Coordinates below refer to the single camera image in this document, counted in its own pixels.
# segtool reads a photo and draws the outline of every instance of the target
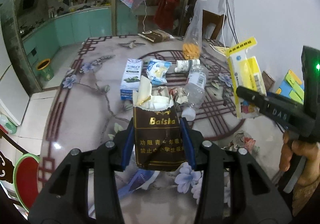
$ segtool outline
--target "clear plastic bag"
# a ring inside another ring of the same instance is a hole
[[[202,11],[207,0],[197,0],[194,15],[184,36],[182,53],[186,60],[199,59],[202,48]]]

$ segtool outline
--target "barcode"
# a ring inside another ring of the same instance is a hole
[[[256,84],[257,92],[261,93],[260,81],[257,74],[254,75],[254,83]]]
[[[199,75],[197,85],[203,84],[203,81],[204,81],[204,77],[202,75]]]

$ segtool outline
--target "green bucket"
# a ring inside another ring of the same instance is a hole
[[[54,76],[53,70],[50,66],[50,62],[51,62],[50,59],[45,59],[45,60],[41,61],[40,63],[38,63],[38,65],[36,67],[36,69],[38,71],[40,71],[41,76],[46,81],[50,81]]]

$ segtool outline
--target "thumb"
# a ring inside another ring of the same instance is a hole
[[[304,155],[309,160],[316,160],[319,158],[319,147],[316,143],[310,144],[307,142],[302,142],[295,140],[292,143],[292,151],[297,155]]]

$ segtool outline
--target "blue and white box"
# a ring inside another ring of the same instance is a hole
[[[132,91],[139,90],[142,65],[142,60],[127,60],[120,86],[120,95],[122,100],[132,100]]]

